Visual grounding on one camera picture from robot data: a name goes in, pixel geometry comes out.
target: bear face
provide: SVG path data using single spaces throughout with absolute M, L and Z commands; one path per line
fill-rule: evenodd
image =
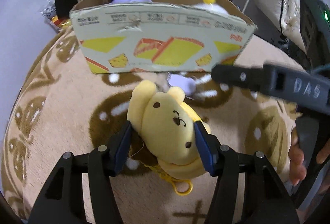
M 168 93 L 156 93 L 142 118 L 141 138 L 157 158 L 179 166 L 198 157 L 193 120 Z

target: screw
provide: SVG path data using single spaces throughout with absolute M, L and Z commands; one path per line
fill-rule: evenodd
M 228 150 L 229 150 L 229 147 L 228 147 L 227 145 L 221 145 L 221 146 L 220 146 L 220 149 L 221 149 L 222 151 L 228 151 Z
M 63 154 L 64 159 L 69 159 L 71 157 L 71 152 L 66 152 Z
M 243 81 L 245 81 L 245 79 L 246 79 L 246 74 L 244 72 L 242 72 L 240 74 L 240 80 L 243 82 Z
M 97 148 L 98 151 L 106 151 L 107 150 L 107 146 L 105 145 L 101 145 Z
M 262 159 L 262 158 L 265 157 L 264 153 L 261 152 L 261 151 L 257 151 L 257 152 L 255 153 L 255 155 L 256 155 L 258 158 L 260 158 L 260 159 Z

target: plastic bag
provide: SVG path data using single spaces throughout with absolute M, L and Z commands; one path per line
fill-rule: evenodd
M 41 9 L 40 13 L 57 32 L 71 25 L 70 19 L 58 19 L 54 0 L 48 0 L 47 5 Z

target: beige rug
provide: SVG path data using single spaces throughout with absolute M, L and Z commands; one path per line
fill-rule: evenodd
M 236 64 L 261 66 L 265 61 L 301 69 L 280 50 L 253 37 Z M 36 60 L 16 102 L 4 141 L 4 196 L 21 218 L 27 218 L 53 166 L 66 151 L 88 153 L 107 142 L 126 120 L 134 87 L 143 79 L 167 90 L 167 73 L 94 75 L 71 28 L 57 35 Z M 186 102 L 207 122 L 223 144 L 239 152 L 263 151 L 282 180 L 288 178 L 290 133 L 295 105 L 248 90 L 218 85 L 207 73 L 185 73 L 198 79 L 197 100 Z M 216 178 L 193 179 L 193 191 L 178 196 L 171 185 L 140 162 L 128 160 L 111 179 L 124 223 L 203 223 Z M 84 195 L 92 222 L 87 176 Z M 237 199 L 236 220 L 242 206 Z

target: yellow cake illustration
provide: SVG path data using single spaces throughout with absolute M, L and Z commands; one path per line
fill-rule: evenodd
M 98 38 L 90 40 L 81 40 L 80 44 L 83 47 L 107 53 L 118 44 L 120 44 L 126 37 L 110 37 L 110 38 Z
M 114 58 L 109 59 L 109 63 L 112 67 L 116 67 L 116 68 L 126 67 L 128 63 L 128 59 L 125 54 L 121 54 Z
M 152 59 L 161 47 L 162 41 L 142 38 L 135 47 L 134 56 L 144 59 Z
M 109 69 L 103 65 L 101 65 L 100 63 L 97 63 L 94 60 L 91 60 L 88 57 L 85 57 L 88 66 L 90 67 L 90 70 L 94 73 L 94 74 L 104 74 L 104 73 L 109 73 Z
M 234 43 L 227 43 L 227 42 L 221 42 L 221 41 L 215 41 L 214 42 L 219 54 L 224 54 L 232 51 L 240 50 L 242 47 L 234 44 Z
M 208 53 L 207 55 L 202 56 L 200 59 L 197 59 L 195 62 L 197 66 L 201 67 L 210 64 L 211 60 L 212 60 L 212 56 L 210 53 Z
M 146 72 L 146 70 L 143 70 L 143 69 L 138 68 L 138 67 L 134 67 L 130 70 L 130 72 Z
M 234 55 L 232 57 L 228 57 L 224 60 L 221 61 L 221 64 L 224 64 L 224 65 L 231 65 L 234 63 L 235 59 L 238 57 L 238 55 Z
M 181 66 L 203 48 L 204 44 L 198 40 L 171 37 L 162 43 L 151 61 L 158 65 Z

